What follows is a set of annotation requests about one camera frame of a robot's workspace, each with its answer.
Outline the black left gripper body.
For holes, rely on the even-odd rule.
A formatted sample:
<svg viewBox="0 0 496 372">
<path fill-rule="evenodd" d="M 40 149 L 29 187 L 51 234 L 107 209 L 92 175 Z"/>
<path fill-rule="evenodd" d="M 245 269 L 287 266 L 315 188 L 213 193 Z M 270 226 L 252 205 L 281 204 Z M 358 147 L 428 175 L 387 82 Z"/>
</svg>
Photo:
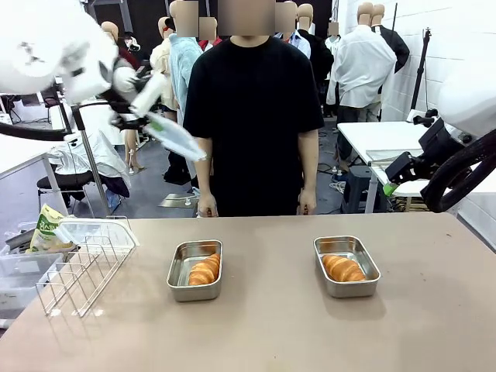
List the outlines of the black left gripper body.
<svg viewBox="0 0 496 372">
<path fill-rule="evenodd" d="M 130 104 L 112 89 L 99 95 L 99 98 L 107 101 L 110 108 L 115 113 L 115 118 L 111 119 L 111 124 L 119 130 L 141 130 L 148 124 L 148 119 L 139 118 L 131 113 Z"/>
</svg>

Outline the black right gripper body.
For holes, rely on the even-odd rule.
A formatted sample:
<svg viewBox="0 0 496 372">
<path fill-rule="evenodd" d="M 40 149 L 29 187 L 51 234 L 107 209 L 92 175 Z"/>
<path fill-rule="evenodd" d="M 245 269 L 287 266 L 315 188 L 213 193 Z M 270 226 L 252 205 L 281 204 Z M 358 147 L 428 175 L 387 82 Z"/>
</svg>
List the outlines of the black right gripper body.
<svg viewBox="0 0 496 372">
<path fill-rule="evenodd" d="M 414 173 L 420 179 L 430 179 L 452 155 L 464 148 L 451 136 L 441 118 L 433 122 L 418 142 L 422 154 L 414 161 Z"/>
</svg>

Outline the clear plastic lid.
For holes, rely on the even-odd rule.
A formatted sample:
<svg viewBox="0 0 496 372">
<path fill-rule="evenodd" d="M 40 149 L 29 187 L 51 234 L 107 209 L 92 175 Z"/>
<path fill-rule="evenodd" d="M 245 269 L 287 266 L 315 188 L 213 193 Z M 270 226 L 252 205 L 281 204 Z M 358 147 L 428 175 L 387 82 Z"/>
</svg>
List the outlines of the clear plastic lid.
<svg viewBox="0 0 496 372">
<path fill-rule="evenodd" d="M 205 156 L 205 152 L 199 147 L 195 138 L 176 122 L 153 112 L 148 112 L 146 117 L 149 120 L 164 119 L 164 131 L 153 130 L 150 127 L 150 123 L 144 126 L 143 131 L 160 141 L 171 152 L 179 154 L 186 160 L 193 162 L 198 162 Z"/>
<path fill-rule="evenodd" d="M 110 250 L 131 250 L 140 244 L 127 219 L 66 217 L 53 233 L 63 243 L 99 245 Z"/>
</svg>

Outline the golden croissant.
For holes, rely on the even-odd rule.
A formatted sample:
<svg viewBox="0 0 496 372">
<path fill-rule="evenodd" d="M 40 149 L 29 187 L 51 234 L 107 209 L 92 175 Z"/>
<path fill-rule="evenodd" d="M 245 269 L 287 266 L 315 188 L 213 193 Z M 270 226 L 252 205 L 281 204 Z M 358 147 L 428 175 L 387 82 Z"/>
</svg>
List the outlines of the golden croissant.
<svg viewBox="0 0 496 372">
<path fill-rule="evenodd" d="M 359 264 L 351 259 L 326 254 L 322 264 L 328 277 L 336 282 L 365 281 L 366 277 Z"/>
<path fill-rule="evenodd" d="M 218 279 L 219 271 L 220 255 L 214 253 L 191 268 L 188 284 L 190 286 L 212 284 Z"/>
</svg>

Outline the rectangular steel container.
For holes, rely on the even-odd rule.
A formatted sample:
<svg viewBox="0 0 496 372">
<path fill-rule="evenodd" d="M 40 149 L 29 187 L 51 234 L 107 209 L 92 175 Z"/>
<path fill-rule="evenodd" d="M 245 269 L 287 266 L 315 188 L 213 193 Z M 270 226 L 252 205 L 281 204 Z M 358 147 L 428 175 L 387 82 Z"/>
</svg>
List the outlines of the rectangular steel container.
<svg viewBox="0 0 496 372">
<path fill-rule="evenodd" d="M 190 286 L 188 278 L 191 268 L 214 253 L 220 255 L 218 279 L 212 284 Z M 170 265 L 167 284 L 174 299 L 179 302 L 206 301 L 217 298 L 222 285 L 222 243 L 218 240 L 200 240 L 180 244 L 175 250 Z"/>
<path fill-rule="evenodd" d="M 362 242 L 355 236 L 329 236 L 314 240 L 315 264 L 327 293 L 334 298 L 367 297 L 375 293 L 381 272 Z M 330 279 L 323 267 L 326 254 L 345 257 L 357 262 L 365 274 L 365 281 L 336 282 Z"/>
</svg>

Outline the person's left forearm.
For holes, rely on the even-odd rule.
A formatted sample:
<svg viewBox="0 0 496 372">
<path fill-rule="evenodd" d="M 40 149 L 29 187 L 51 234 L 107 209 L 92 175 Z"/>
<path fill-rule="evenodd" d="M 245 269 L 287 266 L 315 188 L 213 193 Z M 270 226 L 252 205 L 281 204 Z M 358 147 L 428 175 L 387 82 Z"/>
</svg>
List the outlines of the person's left forearm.
<svg viewBox="0 0 496 372">
<path fill-rule="evenodd" d="M 298 135 L 298 151 L 303 171 L 304 189 L 315 192 L 319 162 L 319 133 L 317 130 Z"/>
</svg>

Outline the person's right hand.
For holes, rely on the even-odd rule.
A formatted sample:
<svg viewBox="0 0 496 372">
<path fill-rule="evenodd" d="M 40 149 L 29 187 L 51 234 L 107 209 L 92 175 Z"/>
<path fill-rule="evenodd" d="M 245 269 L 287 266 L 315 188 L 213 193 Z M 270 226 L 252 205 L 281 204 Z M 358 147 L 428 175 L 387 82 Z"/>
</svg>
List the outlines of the person's right hand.
<svg viewBox="0 0 496 372">
<path fill-rule="evenodd" d="M 218 217 L 217 206 L 211 193 L 201 193 L 198 200 L 198 216 L 202 218 Z"/>
</svg>

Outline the grey plastic stool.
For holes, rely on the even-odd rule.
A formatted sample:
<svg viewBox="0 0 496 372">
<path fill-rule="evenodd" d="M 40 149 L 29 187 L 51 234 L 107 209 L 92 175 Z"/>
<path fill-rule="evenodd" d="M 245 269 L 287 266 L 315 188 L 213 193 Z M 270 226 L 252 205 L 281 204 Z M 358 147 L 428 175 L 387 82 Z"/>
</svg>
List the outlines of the grey plastic stool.
<svg viewBox="0 0 496 372">
<path fill-rule="evenodd" d="M 365 212 L 370 180 L 374 173 L 367 166 L 352 166 L 346 174 L 340 211 L 344 214 Z"/>
</svg>

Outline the mannequin in beige shirt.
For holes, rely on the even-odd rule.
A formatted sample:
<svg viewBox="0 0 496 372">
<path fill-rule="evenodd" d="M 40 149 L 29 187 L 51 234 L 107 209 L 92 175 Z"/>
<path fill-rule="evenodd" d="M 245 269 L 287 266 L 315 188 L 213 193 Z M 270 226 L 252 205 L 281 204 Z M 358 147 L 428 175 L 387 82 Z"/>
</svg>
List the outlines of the mannequin in beige shirt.
<svg viewBox="0 0 496 372">
<path fill-rule="evenodd" d="M 164 16 L 158 20 L 157 25 L 163 41 L 153 48 L 150 56 L 150 64 L 154 73 L 160 73 L 166 79 L 165 88 L 161 93 L 161 104 L 167 115 L 171 119 L 176 119 L 178 104 L 174 94 L 169 66 L 171 51 L 169 36 L 175 32 L 174 20 L 171 17 Z"/>
</svg>

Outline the black tripod pole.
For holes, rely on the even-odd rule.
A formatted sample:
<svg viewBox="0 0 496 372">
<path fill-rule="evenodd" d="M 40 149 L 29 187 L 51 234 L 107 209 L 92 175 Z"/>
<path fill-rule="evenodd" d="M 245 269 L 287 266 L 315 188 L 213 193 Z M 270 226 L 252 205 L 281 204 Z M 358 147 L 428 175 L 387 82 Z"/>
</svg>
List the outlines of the black tripod pole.
<svg viewBox="0 0 496 372">
<path fill-rule="evenodd" d="M 427 54 L 427 49 L 429 45 L 429 41 L 431 38 L 431 30 L 429 27 L 424 29 L 423 33 L 423 46 L 422 46 L 422 53 L 417 69 L 417 74 L 416 74 L 416 79 L 415 79 L 415 86 L 414 86 L 414 91 L 412 95 L 412 101 L 411 101 L 411 106 L 410 106 L 410 112 L 408 113 L 407 122 L 413 122 L 413 117 L 414 114 L 416 113 L 416 105 L 419 97 L 419 92 L 420 92 L 420 85 L 422 82 L 422 77 L 425 71 L 425 59 L 426 59 L 426 54 Z"/>
</svg>

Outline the black office chair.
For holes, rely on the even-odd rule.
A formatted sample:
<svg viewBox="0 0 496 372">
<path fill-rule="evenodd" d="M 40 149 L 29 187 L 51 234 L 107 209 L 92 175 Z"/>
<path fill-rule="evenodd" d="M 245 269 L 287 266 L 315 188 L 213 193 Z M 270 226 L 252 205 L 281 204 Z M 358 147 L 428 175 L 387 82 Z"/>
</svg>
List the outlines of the black office chair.
<svg viewBox="0 0 496 372">
<path fill-rule="evenodd" d="M 70 205 L 70 197 L 74 198 L 77 202 L 81 202 L 83 199 L 87 200 L 87 204 L 91 213 L 94 217 L 94 210 L 91 206 L 88 193 L 85 190 L 85 186 L 94 182 L 92 172 L 88 171 L 83 174 L 55 174 L 55 178 L 64 200 L 65 205 L 68 207 Z M 41 211 L 41 195 L 52 193 L 53 190 L 50 186 L 48 177 L 41 178 L 36 182 L 37 186 L 37 201 L 38 201 L 38 211 Z"/>
</svg>

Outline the person's black t-shirt torso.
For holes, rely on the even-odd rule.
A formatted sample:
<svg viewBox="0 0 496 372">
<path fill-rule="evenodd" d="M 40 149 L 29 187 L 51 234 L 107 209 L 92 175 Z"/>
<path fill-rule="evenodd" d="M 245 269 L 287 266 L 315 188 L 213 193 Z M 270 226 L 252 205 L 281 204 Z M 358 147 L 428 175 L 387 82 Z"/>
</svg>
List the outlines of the person's black t-shirt torso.
<svg viewBox="0 0 496 372">
<path fill-rule="evenodd" d="M 190 78 L 184 127 L 212 140 L 218 217 L 298 214 L 298 135 L 323 126 L 310 60 L 273 36 L 231 36 Z"/>
</svg>

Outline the mannequin in black white jacket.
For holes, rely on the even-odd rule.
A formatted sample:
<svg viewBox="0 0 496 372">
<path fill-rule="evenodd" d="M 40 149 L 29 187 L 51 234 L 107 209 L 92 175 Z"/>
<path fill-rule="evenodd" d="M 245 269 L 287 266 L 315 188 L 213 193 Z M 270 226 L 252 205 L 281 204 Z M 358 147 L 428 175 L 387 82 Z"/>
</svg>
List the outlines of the mannequin in black white jacket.
<svg viewBox="0 0 496 372">
<path fill-rule="evenodd" d="M 384 10 L 385 7 L 383 4 L 374 5 L 370 27 L 375 33 L 380 34 L 387 45 L 393 50 L 397 58 L 394 72 L 398 73 L 406 65 L 410 55 L 410 50 L 396 31 L 393 29 L 388 29 L 382 25 Z"/>
</svg>

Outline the mannequin in white shirt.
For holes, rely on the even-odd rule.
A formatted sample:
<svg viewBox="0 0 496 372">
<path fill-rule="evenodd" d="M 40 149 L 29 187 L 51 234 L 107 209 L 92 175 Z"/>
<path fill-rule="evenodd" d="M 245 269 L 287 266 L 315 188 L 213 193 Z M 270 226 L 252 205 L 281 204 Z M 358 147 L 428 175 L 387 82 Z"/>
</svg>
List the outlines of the mannequin in white shirt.
<svg viewBox="0 0 496 372">
<path fill-rule="evenodd" d="M 376 122 L 386 100 L 386 87 L 397 58 L 384 38 L 371 27 L 374 5 L 364 2 L 357 10 L 357 26 L 337 44 L 328 105 L 338 105 L 337 122 Z"/>
</svg>

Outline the green snack bag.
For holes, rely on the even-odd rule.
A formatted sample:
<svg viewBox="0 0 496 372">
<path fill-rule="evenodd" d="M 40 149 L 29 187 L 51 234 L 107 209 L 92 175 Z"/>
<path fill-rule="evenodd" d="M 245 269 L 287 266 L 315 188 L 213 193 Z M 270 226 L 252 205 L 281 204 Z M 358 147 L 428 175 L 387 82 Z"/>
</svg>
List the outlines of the green snack bag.
<svg viewBox="0 0 496 372">
<path fill-rule="evenodd" d="M 72 242 L 64 243 L 54 233 L 54 230 L 58 228 L 63 217 L 57 210 L 44 204 L 40 209 L 36 228 L 34 229 L 29 248 L 26 252 L 57 253 L 72 250 L 74 248 Z"/>
</svg>

